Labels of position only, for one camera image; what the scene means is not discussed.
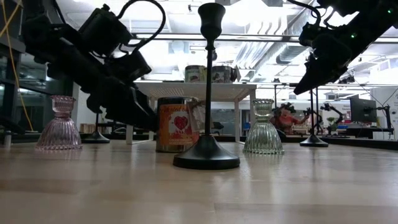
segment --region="pink glass candle holder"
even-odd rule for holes
[[[70,96],[51,96],[55,118],[49,122],[36,144],[39,150],[81,149],[77,127],[70,118],[75,99]]]

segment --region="clear glass candle holder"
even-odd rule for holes
[[[55,118],[49,122],[36,144],[38,150],[81,149],[79,131],[70,113],[75,99],[70,96],[51,96]]]
[[[272,118],[272,104],[274,100],[253,100],[256,122],[249,131],[244,152],[255,154],[279,155],[284,154],[280,137],[274,125],[269,122]]]

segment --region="tin can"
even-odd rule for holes
[[[185,67],[185,82],[205,82],[206,81],[206,67],[202,65],[189,65]]]
[[[230,66],[225,66],[224,83],[232,83],[234,70]]]
[[[214,66],[212,70],[213,83],[224,83],[225,81],[225,66]]]
[[[165,97],[157,100],[159,130],[157,132],[157,152],[183,152],[199,139],[199,132],[193,132],[187,97]]]

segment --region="shelf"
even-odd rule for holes
[[[168,96],[196,97],[199,100],[206,99],[206,83],[152,83],[136,82],[139,90],[150,98],[158,99]],[[250,94],[251,90],[257,89],[253,84],[223,84],[212,85],[211,100],[234,102],[241,101]]]

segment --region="wooden tabletop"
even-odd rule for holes
[[[172,166],[154,142],[81,152],[0,151],[0,223],[398,223],[394,151],[284,144],[283,156],[239,154],[234,170]]]

